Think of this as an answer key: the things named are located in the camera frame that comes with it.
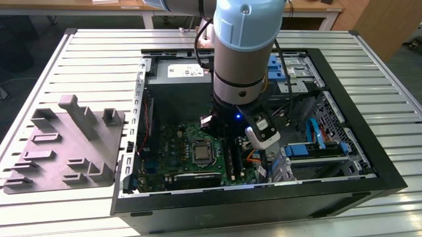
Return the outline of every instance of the aluminum extrusion table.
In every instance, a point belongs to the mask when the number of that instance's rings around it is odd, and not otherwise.
[[[176,30],[77,30],[64,35],[0,145],[0,187],[30,135],[36,108],[60,108],[76,94],[92,111],[115,107],[131,118],[143,48],[192,48],[193,33]],[[283,31],[280,46],[316,47],[343,83],[408,187],[328,219],[193,232],[199,236],[416,236],[422,231],[422,108],[359,36]],[[0,192],[2,236],[136,236],[109,217],[113,186],[44,193]]]

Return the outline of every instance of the motherboard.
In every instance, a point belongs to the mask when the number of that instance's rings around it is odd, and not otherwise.
[[[247,139],[237,138],[239,144],[245,144]],[[232,186],[256,183],[253,164],[245,163],[245,156],[240,160],[244,164],[240,175],[233,175],[231,161],[227,162],[224,139],[212,138],[200,131],[199,123],[163,125],[159,128],[157,155],[144,159],[143,172],[139,178],[141,192],[160,192],[175,187],[175,181],[185,179],[188,187],[195,188],[193,180],[201,180],[199,187]]]

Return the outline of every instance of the table leg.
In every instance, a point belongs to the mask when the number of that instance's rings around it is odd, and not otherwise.
[[[338,16],[338,12],[330,12],[330,13],[327,13],[327,16],[326,16],[326,18],[323,19],[322,24],[320,24],[320,26],[319,26],[319,30],[320,30],[320,31],[330,31],[330,30],[331,30],[331,27],[332,27],[332,25],[334,25],[336,16]]]
[[[46,16],[46,19],[52,25],[57,24],[56,18],[57,18],[57,16]]]
[[[0,87],[0,101],[1,101],[1,100],[6,100],[6,97],[8,97],[8,93],[6,93],[6,91],[2,90],[1,87]]]
[[[153,29],[152,16],[153,16],[152,11],[141,11],[141,17],[144,19],[145,29]]]

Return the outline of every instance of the blue plastic latch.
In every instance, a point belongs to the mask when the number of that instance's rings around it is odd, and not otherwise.
[[[285,77],[281,72],[281,64],[277,62],[277,59],[273,55],[269,55],[267,70],[269,81],[285,81]]]
[[[280,67],[280,64],[277,63],[277,59],[273,55],[269,55],[268,60],[268,71],[277,71]]]
[[[344,155],[347,155],[348,154],[348,146],[347,146],[346,142],[340,142],[340,148],[343,150]]]
[[[289,145],[292,156],[305,156],[308,155],[308,149],[305,149],[304,144]]]
[[[289,146],[284,147],[284,153],[285,153],[287,157],[289,157],[292,155],[292,151],[291,151],[291,147]]]
[[[284,81],[285,77],[280,71],[277,72],[268,72],[268,80],[269,81]]]

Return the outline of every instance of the gray carpet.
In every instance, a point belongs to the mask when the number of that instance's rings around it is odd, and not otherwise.
[[[40,76],[66,28],[144,28],[141,18],[137,16],[60,16],[57,17],[56,25],[50,25],[44,16],[32,16],[30,20],[38,34],[38,38],[26,43],[30,55],[34,58],[34,65],[30,69],[20,73],[9,73],[0,68],[0,83],[12,78],[37,78]],[[153,22],[157,29],[177,29],[179,26],[188,27],[189,19],[184,16],[179,16],[175,19],[168,19],[168,23],[165,24],[160,17],[153,17]],[[419,82],[422,75],[422,53],[408,51],[403,46],[387,66],[418,101],[422,102],[422,83]],[[8,102],[0,101],[0,141],[25,102],[34,82],[36,80],[33,79],[25,79],[1,85],[12,95],[12,98]]]

